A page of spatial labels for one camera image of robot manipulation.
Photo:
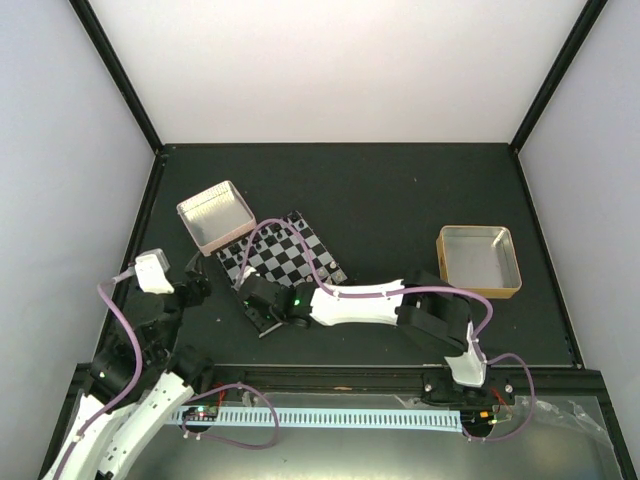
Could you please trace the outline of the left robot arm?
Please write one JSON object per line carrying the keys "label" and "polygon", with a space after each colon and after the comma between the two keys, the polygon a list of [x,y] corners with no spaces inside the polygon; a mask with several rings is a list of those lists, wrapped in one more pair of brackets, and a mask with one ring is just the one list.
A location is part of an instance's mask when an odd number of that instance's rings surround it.
{"label": "left robot arm", "polygon": [[167,263],[146,252],[99,284],[118,320],[89,365],[73,419],[47,479],[124,479],[170,415],[189,399],[207,397],[215,376],[210,359],[178,348],[184,312],[212,293],[202,254],[171,282]]}

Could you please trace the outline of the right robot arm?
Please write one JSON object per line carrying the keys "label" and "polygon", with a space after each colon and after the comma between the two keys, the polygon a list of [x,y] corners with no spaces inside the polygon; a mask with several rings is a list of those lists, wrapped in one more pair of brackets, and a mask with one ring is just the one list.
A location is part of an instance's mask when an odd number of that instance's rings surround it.
{"label": "right robot arm", "polygon": [[235,289],[261,336],[284,325],[401,328],[445,346],[444,361],[461,400],[476,403],[491,390],[478,335],[491,320],[493,306],[478,293],[424,272],[379,285],[341,286],[316,279],[284,286],[252,267],[238,274]]}

